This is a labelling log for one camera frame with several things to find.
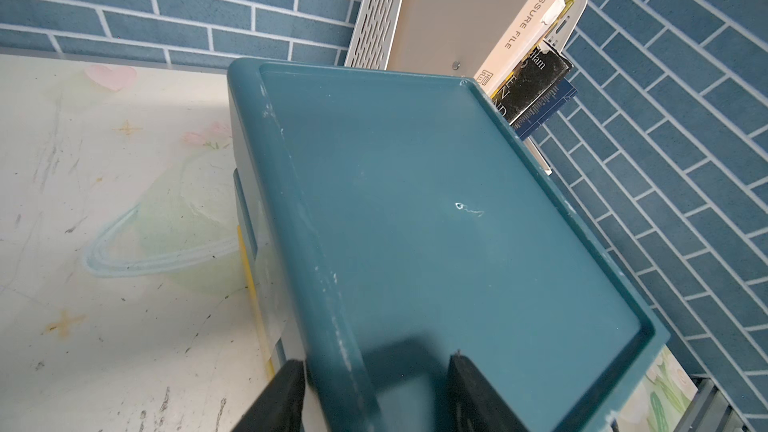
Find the blue brick wall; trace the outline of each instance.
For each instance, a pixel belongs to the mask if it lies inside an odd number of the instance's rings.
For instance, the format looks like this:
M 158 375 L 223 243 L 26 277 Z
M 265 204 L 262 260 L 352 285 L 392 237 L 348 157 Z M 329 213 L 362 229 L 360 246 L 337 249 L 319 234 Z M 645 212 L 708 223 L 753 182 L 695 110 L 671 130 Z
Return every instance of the blue brick wall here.
M 0 0 L 0 46 L 225 68 L 343 64 L 360 0 Z
M 768 0 L 590 0 L 553 179 L 709 375 L 768 430 Z

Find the teal plastic tray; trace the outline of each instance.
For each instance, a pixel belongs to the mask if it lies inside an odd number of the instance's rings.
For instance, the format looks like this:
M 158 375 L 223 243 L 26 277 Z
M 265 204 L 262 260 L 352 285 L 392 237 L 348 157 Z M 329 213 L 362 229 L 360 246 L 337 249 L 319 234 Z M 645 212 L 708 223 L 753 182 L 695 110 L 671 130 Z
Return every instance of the teal plastic tray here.
M 228 81 L 333 430 L 450 430 L 457 350 L 531 432 L 606 426 L 669 335 L 475 81 L 255 59 Z

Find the yellow strip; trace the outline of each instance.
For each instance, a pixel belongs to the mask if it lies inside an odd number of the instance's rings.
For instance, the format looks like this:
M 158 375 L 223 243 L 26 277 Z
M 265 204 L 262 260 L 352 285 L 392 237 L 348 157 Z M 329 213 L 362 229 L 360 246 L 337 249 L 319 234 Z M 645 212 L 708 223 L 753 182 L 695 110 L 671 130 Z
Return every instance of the yellow strip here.
M 259 299 L 256 295 L 256 286 L 254 285 L 254 277 L 250 274 L 250 261 L 248 260 L 248 252 L 245 249 L 245 241 L 243 240 L 243 231 L 240 230 L 240 226 L 237 226 L 237 238 L 240 240 L 240 260 L 243 262 L 243 272 L 245 273 L 245 284 L 248 287 L 248 295 L 250 296 L 250 304 L 254 309 L 254 318 L 256 320 L 256 335 L 259 336 L 259 345 L 261 346 L 262 355 L 266 355 L 266 375 L 272 380 L 275 376 L 275 368 L 270 360 L 272 349 L 269 348 L 268 341 L 266 340 L 266 329 L 264 328 L 264 320 L 261 317 L 261 309 L 259 308 Z

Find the desk surface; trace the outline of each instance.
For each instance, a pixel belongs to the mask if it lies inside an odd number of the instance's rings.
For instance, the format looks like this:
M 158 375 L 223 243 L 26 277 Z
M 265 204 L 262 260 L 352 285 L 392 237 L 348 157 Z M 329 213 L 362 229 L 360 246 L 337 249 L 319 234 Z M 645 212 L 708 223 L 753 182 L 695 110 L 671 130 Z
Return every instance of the desk surface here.
M 0 56 L 0 430 L 229 430 L 266 377 L 226 78 L 101 67 Z

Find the pink heart sticker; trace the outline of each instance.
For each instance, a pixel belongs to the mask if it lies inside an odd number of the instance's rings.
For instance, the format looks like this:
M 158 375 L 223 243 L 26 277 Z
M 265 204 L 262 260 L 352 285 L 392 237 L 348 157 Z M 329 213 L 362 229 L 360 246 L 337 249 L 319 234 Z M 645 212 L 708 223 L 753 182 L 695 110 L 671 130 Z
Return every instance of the pink heart sticker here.
M 122 66 L 112 70 L 107 66 L 96 64 L 86 67 L 85 75 L 100 86 L 117 92 L 133 84 L 137 73 L 133 67 Z

